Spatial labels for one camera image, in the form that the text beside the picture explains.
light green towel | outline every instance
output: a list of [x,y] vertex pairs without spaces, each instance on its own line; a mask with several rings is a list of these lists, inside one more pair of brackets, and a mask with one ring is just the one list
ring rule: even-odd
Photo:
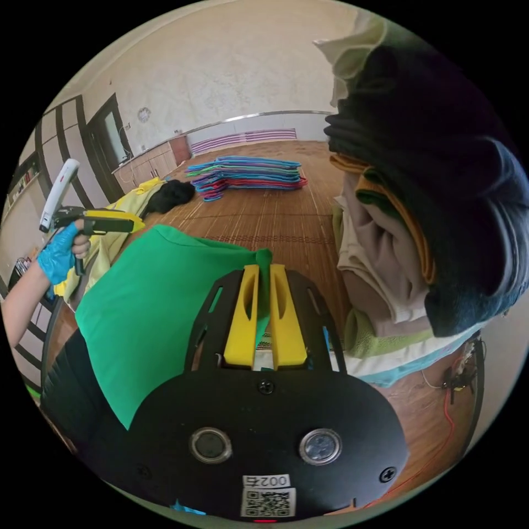
[[366,314],[352,308],[346,319],[344,348],[349,356],[367,358],[393,353],[414,343],[423,342],[432,336],[432,331],[428,330],[407,336],[379,338],[375,336],[373,325]]

green shirt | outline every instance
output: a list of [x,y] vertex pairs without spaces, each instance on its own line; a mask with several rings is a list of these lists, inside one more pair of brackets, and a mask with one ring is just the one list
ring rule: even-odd
[[261,270],[259,343],[269,321],[271,261],[270,250],[157,225],[85,294],[75,318],[101,390],[125,428],[154,389],[182,373],[193,322],[214,282],[254,264]]

door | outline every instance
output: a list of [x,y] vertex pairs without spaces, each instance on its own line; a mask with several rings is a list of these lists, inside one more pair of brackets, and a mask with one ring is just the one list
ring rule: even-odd
[[117,104],[116,94],[95,113],[87,123],[88,140],[92,146],[94,161],[115,191],[123,194],[112,174],[123,162],[132,158],[125,128]]

stack of folded clothes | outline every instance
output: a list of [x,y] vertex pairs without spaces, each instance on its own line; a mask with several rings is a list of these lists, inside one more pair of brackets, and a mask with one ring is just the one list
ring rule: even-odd
[[206,202],[218,200],[225,189],[278,189],[290,191],[306,185],[300,174],[301,164],[295,161],[220,156],[215,161],[192,165],[186,176]]
[[529,179],[488,100],[428,45],[382,40],[344,82],[325,133],[344,171],[348,371],[387,386],[527,290]]

wooden floor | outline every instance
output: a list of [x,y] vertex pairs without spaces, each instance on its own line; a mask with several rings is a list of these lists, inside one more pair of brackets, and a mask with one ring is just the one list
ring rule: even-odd
[[[197,156],[192,164],[213,160],[219,153]],[[336,270],[332,235],[331,203],[340,193],[342,173],[328,163],[327,145],[321,142],[273,142],[241,145],[222,155],[261,156],[299,161],[309,184],[292,192],[232,190],[216,202],[196,197],[166,215],[152,214],[147,227],[169,224],[192,236],[207,237],[246,246],[252,250],[269,247],[274,262],[297,269],[311,278],[324,294],[339,330],[343,329],[349,304]],[[183,180],[185,165],[171,175]],[[126,244],[139,234],[129,237]],[[62,306],[52,331],[48,364],[77,328],[70,309]],[[438,386],[444,370],[459,352],[440,360],[425,371],[430,384]],[[473,410],[469,389],[456,394],[448,413],[454,433],[444,415],[445,391],[429,387],[421,373],[408,375],[388,389],[379,389],[397,412],[410,450],[408,464],[388,495],[393,499],[429,481],[457,462],[468,433]]]

